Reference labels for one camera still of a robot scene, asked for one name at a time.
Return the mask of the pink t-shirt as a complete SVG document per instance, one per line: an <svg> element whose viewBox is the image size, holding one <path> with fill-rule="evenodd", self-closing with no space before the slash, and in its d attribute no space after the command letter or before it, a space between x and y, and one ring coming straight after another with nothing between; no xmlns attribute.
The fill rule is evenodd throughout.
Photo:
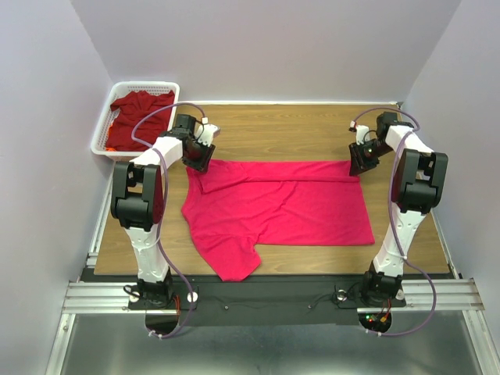
<svg viewBox="0 0 500 375"><path fill-rule="evenodd" d="M348 161L213 160L187 170L181 212L200 256L223 281L262 260L256 245L365 246L375 242L359 178Z"/></svg>

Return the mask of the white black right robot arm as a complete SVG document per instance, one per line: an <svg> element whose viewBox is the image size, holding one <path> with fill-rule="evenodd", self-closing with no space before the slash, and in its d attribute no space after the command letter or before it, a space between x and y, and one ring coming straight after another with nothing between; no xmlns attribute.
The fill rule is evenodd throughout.
<svg viewBox="0 0 500 375"><path fill-rule="evenodd" d="M416 231L427 214L440 202L448 169L448 155L425 145L417 135L420 125L399 109L380 107L377 128L359 124L358 115L349 125L355 141L348 148L351 157L349 174L357 177L373 170L380 157L395 154L387 210L389 226L380 251L359 286L360 298L369 305L402 299L404 265Z"/></svg>

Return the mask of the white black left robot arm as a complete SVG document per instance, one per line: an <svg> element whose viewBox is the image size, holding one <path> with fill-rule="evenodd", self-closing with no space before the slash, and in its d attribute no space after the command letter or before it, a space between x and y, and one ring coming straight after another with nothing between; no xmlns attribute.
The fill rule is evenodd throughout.
<svg viewBox="0 0 500 375"><path fill-rule="evenodd" d="M206 116L198 120L180 114L172 129L161 133L145 152L114 167L110 212L129 237L137 262L137 283L124 288L131 309L165 309L177 300L171 265L160 248L167 172L177 161L206 172L219 132Z"/></svg>

